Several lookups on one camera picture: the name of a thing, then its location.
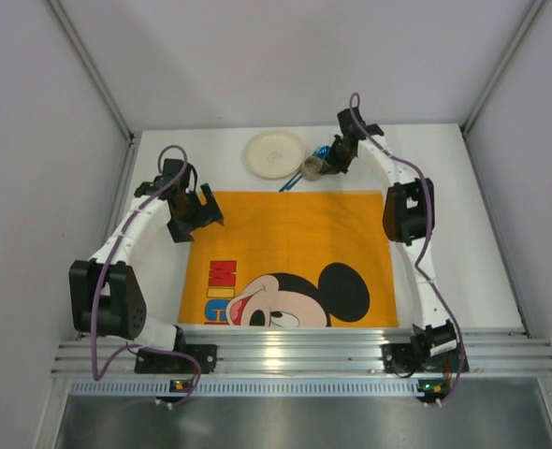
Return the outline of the cream round plate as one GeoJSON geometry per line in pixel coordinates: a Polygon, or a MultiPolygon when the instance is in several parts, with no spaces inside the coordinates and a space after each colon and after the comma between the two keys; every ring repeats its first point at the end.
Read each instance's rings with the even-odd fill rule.
{"type": "Polygon", "coordinates": [[[261,132],[244,146],[242,162],[256,176],[275,180],[297,171],[306,153],[306,144],[292,133],[261,132]]]}

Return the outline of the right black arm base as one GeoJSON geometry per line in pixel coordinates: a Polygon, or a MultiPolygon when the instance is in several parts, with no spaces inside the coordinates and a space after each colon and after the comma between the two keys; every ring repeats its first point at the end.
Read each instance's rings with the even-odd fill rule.
{"type": "Polygon", "coordinates": [[[469,371],[467,356],[461,355],[459,349],[430,357],[420,355],[411,343],[388,343],[381,350],[385,372],[401,378],[416,373],[457,373],[460,362],[463,362],[461,371],[469,371]]]}

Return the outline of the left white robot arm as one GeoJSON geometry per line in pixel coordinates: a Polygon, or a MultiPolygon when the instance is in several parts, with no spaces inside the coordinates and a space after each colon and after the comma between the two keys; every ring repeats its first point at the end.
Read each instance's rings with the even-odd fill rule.
{"type": "Polygon", "coordinates": [[[199,185],[196,169],[180,159],[164,161],[153,181],[143,182],[130,208],[106,243],[69,271],[73,326],[97,336],[130,340],[161,351],[182,352],[182,330],[150,315],[151,297],[143,293],[136,270],[157,234],[167,231],[176,244],[192,242],[202,227],[224,223],[224,215],[207,183],[199,185]]]}

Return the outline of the orange Mickey Mouse cloth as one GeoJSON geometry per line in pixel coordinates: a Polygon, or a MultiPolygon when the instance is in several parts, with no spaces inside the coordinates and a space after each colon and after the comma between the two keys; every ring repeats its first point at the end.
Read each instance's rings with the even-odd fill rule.
{"type": "Polygon", "coordinates": [[[181,323],[398,326],[381,193],[218,192],[215,197],[225,224],[195,233],[181,323]]]}

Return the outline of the blue plastic fork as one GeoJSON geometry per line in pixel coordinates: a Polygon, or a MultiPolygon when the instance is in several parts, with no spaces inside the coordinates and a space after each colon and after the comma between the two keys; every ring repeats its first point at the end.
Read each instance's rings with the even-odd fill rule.
{"type": "Polygon", "coordinates": [[[303,178],[301,172],[298,170],[279,190],[279,193],[288,192],[303,178]]]}

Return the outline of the blue plastic spoon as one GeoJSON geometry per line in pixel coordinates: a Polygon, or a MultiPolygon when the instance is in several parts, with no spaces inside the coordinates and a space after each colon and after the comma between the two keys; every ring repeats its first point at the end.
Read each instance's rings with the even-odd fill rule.
{"type": "Polygon", "coordinates": [[[310,155],[311,159],[319,159],[321,161],[324,161],[330,151],[330,147],[327,145],[320,146],[316,148],[312,154],[310,155]]]}

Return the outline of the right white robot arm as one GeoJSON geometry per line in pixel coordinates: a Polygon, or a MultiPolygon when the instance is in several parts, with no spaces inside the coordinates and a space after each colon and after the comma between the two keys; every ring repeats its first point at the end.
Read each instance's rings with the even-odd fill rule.
{"type": "Polygon", "coordinates": [[[387,187],[383,229],[400,251],[413,286],[413,335],[407,349],[387,356],[386,369],[409,377],[460,348],[457,319],[435,282],[431,243],[435,226],[434,185],[414,163],[396,156],[376,123],[366,124],[358,107],[337,114],[340,133],[325,156],[324,174],[346,173],[354,160],[366,164],[387,187]]]}

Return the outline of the aluminium mounting rail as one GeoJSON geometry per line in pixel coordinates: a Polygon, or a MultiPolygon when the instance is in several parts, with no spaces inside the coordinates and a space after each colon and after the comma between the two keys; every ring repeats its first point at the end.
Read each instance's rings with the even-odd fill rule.
{"type": "MultiPolygon", "coordinates": [[[[191,343],[217,347],[215,376],[382,377],[382,348],[404,343],[406,329],[188,329],[191,343]]],[[[469,377],[552,376],[552,346],[512,329],[464,334],[469,377]]]]}

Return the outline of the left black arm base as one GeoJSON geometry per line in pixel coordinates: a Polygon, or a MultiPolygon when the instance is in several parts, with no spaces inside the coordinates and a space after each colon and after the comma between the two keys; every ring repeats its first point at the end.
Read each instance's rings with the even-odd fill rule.
{"type": "Polygon", "coordinates": [[[147,349],[138,350],[136,374],[209,374],[217,362],[215,344],[187,343],[184,355],[160,354],[147,349]]]}

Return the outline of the small grey cup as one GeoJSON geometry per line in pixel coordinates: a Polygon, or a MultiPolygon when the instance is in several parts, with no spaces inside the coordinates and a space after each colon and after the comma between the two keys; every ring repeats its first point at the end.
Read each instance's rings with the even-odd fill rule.
{"type": "Polygon", "coordinates": [[[318,181],[322,176],[324,161],[317,156],[307,157],[299,168],[300,174],[307,181],[318,181]]]}

